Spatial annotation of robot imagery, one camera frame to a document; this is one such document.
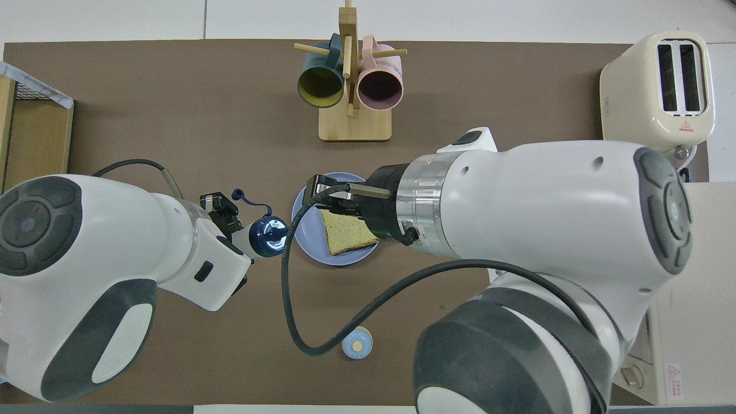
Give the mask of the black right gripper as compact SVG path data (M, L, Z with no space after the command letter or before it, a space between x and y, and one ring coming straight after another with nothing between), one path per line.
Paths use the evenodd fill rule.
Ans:
M355 202L355 200L352 200L352 191L346 190L329 195L327 201L321 204L321 208L328 210L331 214L355 217L365 222L371 233L379 239L400 242L405 246L410 246L416 239L416 231L412 230L410 235L406 236L400 228L396 212L398 188L407 167L407 163L383 166L377 168L366 179L366 186L389 190L390 196L388 199L363 196L361 202ZM306 183L305 202L318 193L339 185L364 187L362 183L340 181L327 175L315 175L308 179ZM235 233L242 230L242 223L237 217L239 210L234 202L223 193L218 191L201 195L200 207L208 213L221 233ZM247 275L244 274L231 294L236 294L239 289L246 285L247 281Z

